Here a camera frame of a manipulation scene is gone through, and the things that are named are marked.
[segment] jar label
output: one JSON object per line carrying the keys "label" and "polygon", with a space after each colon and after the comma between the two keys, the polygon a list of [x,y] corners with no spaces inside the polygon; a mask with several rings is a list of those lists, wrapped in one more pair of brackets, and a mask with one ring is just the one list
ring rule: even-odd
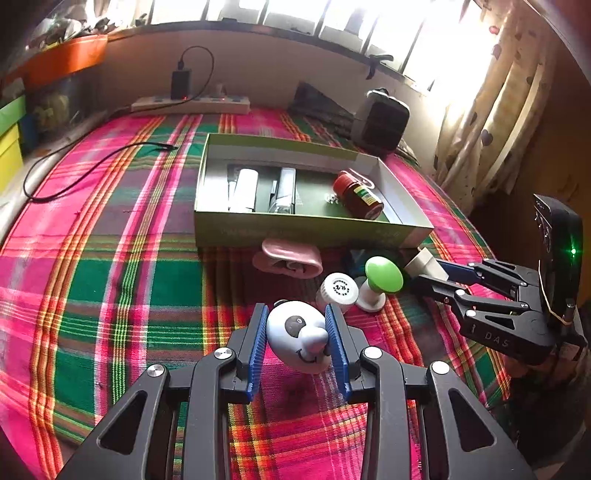
{"label": "jar label", "polygon": [[353,191],[361,198],[368,206],[372,206],[374,203],[378,202],[378,199],[368,192],[363,185],[356,187]]}

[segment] orange shelf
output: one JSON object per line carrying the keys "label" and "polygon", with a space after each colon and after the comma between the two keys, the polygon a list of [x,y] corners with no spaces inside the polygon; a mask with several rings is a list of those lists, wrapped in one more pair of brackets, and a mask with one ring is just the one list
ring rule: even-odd
{"label": "orange shelf", "polygon": [[107,35],[75,38],[44,50],[6,77],[6,85],[22,78],[27,93],[72,73],[98,65],[105,58]]}

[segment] green box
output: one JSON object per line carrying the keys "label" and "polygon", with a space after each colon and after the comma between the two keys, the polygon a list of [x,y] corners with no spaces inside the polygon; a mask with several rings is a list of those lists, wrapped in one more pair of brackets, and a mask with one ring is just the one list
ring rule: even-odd
{"label": "green box", "polygon": [[25,96],[22,95],[0,108],[0,137],[25,116]]}
{"label": "green box", "polygon": [[[293,215],[228,212],[228,167],[236,164],[245,168],[294,167],[335,175],[352,168],[375,183],[388,218],[377,221],[301,215],[297,207]],[[433,230],[417,202],[377,157],[295,140],[233,134],[207,137],[197,179],[194,221],[198,247],[254,247],[265,238],[281,238],[321,248],[411,248],[419,246]]]}

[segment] plaid bedsheet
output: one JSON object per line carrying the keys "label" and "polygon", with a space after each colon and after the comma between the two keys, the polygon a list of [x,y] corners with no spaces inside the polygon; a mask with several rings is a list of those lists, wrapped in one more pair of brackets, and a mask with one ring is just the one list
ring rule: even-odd
{"label": "plaid bedsheet", "polygon": [[[55,478],[60,444],[79,444],[147,365],[198,360],[245,326],[258,301],[314,299],[320,280],[259,272],[253,250],[195,248],[194,190],[208,132],[352,148],[316,121],[254,109],[244,116],[120,118],[63,158],[38,193],[57,191],[130,142],[180,146],[173,153],[128,149],[66,197],[28,205],[1,249],[0,426],[39,478]],[[433,254],[464,263],[492,256],[414,166],[395,156],[387,164],[435,226],[426,241]],[[339,270],[340,253],[323,252],[325,274]],[[508,395],[498,354],[459,336],[448,307],[403,291],[376,316],[354,309],[347,317],[400,361],[445,360],[487,405]],[[332,370],[299,374],[267,349],[261,393],[250,406],[230,408],[233,477],[358,479],[365,413],[366,406],[343,403]],[[182,435],[181,426],[177,473]],[[418,479],[415,414],[411,436]]]}

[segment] panda toy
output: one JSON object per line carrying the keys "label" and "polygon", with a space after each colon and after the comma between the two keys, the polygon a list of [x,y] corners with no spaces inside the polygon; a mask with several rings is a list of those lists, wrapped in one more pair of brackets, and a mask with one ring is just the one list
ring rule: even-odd
{"label": "panda toy", "polygon": [[267,319],[267,341],[279,360],[299,372],[319,374],[330,366],[324,315],[302,301],[275,303]]}

